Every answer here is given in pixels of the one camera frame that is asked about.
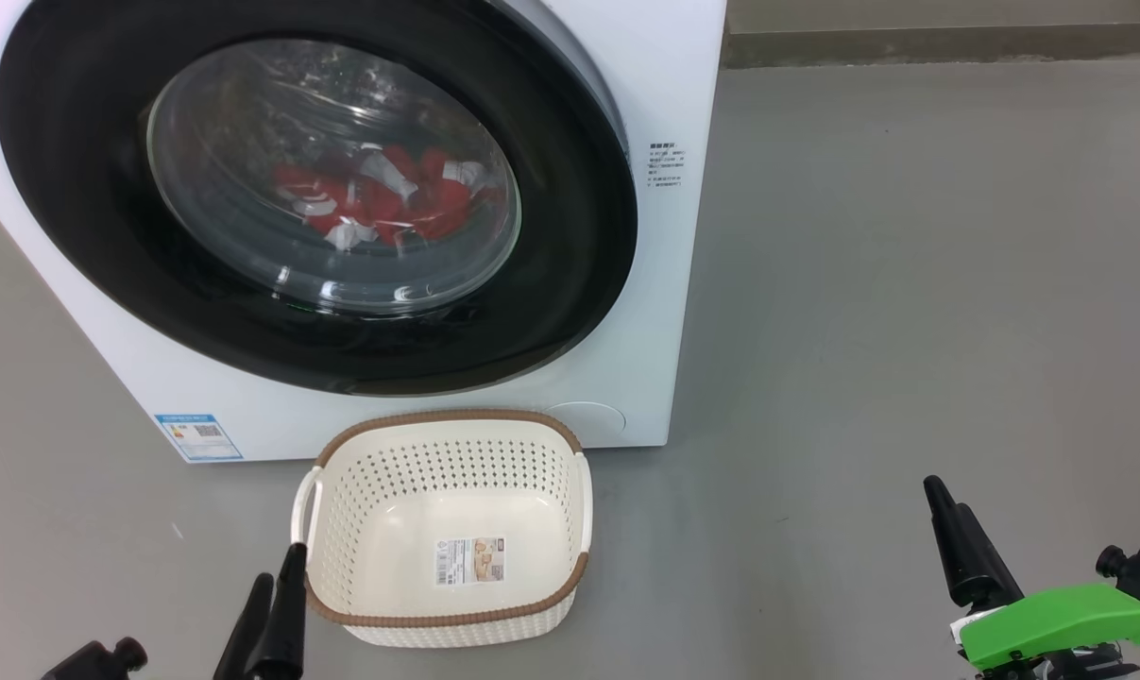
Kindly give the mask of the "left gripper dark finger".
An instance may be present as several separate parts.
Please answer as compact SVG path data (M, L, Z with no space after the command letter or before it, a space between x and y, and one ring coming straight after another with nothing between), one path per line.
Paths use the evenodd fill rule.
M290 545L272 581L262 636L250 654L249 679L301 679L306 655L306 561L309 548Z
M275 578L271 573L260 573L249 591L249 600L234 623L231 636L226 641L221 657L215 666L215 680L245 679L249 672L249 659L264 633L272 606L272 588Z

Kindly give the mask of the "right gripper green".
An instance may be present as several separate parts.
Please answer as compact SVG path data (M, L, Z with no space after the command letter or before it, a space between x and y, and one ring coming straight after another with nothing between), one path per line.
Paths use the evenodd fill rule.
M925 478L925 495L951 602L990 608L950 624L953 641L982 675L1078 647L1121 640L1140 646L1139 599L1108 584L1024 598L971 508L956 503L938 475Z

